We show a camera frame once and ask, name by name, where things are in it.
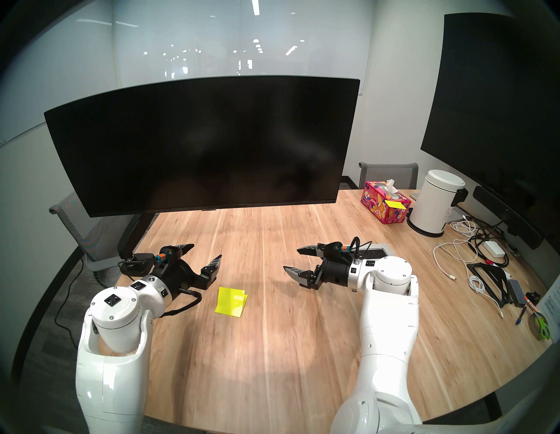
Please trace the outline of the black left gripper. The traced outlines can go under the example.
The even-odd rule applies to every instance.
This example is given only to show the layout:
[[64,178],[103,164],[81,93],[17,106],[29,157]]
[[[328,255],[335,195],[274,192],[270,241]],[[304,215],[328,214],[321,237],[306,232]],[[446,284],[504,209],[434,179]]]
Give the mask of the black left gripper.
[[180,259],[193,248],[194,244],[192,243],[176,245],[177,259],[158,265],[158,278],[169,290],[172,301],[178,297],[180,290],[191,287],[207,290],[217,278],[222,255],[218,255],[203,267],[198,275],[192,271],[184,260]]

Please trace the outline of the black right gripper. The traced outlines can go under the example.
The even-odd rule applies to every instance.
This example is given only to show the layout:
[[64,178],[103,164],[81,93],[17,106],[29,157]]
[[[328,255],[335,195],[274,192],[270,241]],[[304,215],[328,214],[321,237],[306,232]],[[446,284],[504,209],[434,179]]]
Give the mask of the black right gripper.
[[[325,244],[307,245],[297,249],[300,255],[324,258]],[[304,288],[319,289],[323,283],[333,283],[348,287],[351,266],[334,259],[324,258],[314,271],[301,270],[295,267],[283,267],[290,278]]]

